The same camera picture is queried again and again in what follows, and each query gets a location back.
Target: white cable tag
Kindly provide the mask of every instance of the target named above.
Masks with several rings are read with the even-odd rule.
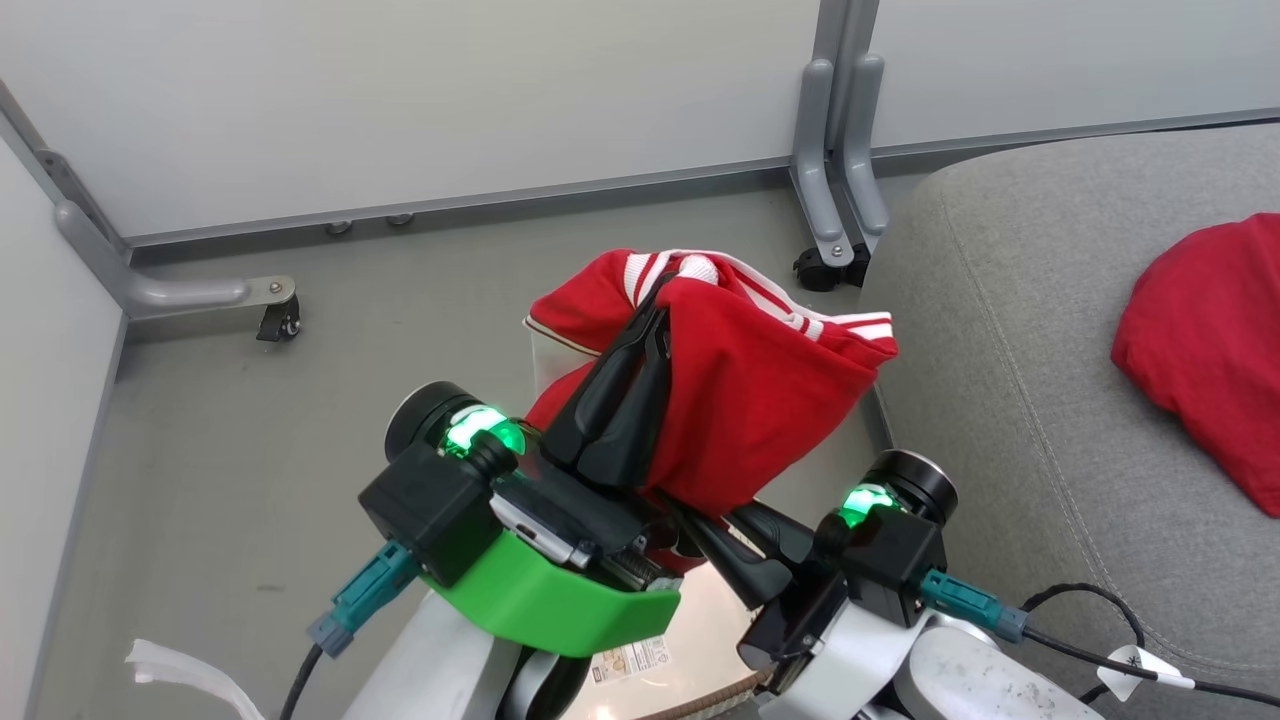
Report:
[[[1164,660],[1156,657],[1155,655],[1147,652],[1146,650],[1142,650],[1138,646],[1126,644],[1120,650],[1116,650],[1107,657],[1110,660],[1115,660],[1116,662],[1124,662],[1125,665],[1130,665],[1133,667],[1142,667],[1143,670],[1152,670],[1155,673],[1160,673],[1161,675],[1169,675],[1167,680],[1161,678],[1156,680],[1157,683],[1166,683],[1179,687],[1196,687],[1194,683],[1190,683],[1189,680],[1185,684],[1176,682],[1176,679],[1183,676],[1181,671],[1179,671],[1178,667],[1174,667],[1172,665],[1165,662]],[[1108,688],[1111,688],[1111,692],[1115,693],[1115,696],[1120,700],[1120,702],[1129,700],[1129,696],[1133,694],[1133,691],[1139,684],[1142,684],[1142,678],[1137,678],[1134,675],[1125,675],[1124,673],[1116,673],[1115,670],[1110,670],[1107,667],[1098,667],[1098,679],[1102,680],[1102,683],[1106,684]]]
[[[133,652],[124,659],[133,664],[137,683],[178,683],[221,698],[236,708],[243,720],[264,720],[262,714],[244,691],[212,665],[147,641],[133,641]]]

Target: gray couch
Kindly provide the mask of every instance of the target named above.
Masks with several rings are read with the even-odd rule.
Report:
[[[895,445],[959,486],[946,532],[957,575],[1015,603],[1059,582],[1105,585],[1133,607],[1148,650],[1184,674],[1276,693],[1280,520],[1110,360],[1147,265],[1194,229],[1258,211],[1280,211],[1276,124],[998,152],[920,184],[860,305],[890,310],[901,343],[879,382]],[[1079,594],[1034,618],[1102,653],[1132,642],[1119,612]],[[1097,684],[1091,667],[1038,646],[1011,652],[1069,691]],[[1280,717],[1151,683],[1094,707],[1112,719]]]

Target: green plastic mount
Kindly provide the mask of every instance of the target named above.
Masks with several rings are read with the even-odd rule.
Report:
[[[503,530],[440,597],[492,635],[564,657],[590,657],[667,632],[678,591],[621,592],[557,568]]]

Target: white wall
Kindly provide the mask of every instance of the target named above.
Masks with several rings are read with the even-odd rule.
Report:
[[[1275,0],[881,0],[872,143],[1280,108],[1277,32]]]
[[[123,236],[780,158],[818,0],[8,0]]]
[[[8,0],[0,73],[137,237],[786,156],[817,14]],[[1276,28],[1275,0],[882,0],[873,143],[1280,108]]]
[[[122,315],[58,234],[52,202],[4,140],[0,717],[17,720],[36,671]]]

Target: folded red cloth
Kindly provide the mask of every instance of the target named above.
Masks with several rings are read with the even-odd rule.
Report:
[[[1157,258],[1111,360],[1280,518],[1280,215],[1193,232]]]
[[[827,437],[897,343],[887,313],[814,313],[723,254],[614,250],[530,310],[541,395],[529,421],[550,423],[664,272],[678,273],[657,297],[671,309],[672,391],[645,488],[716,518]]]

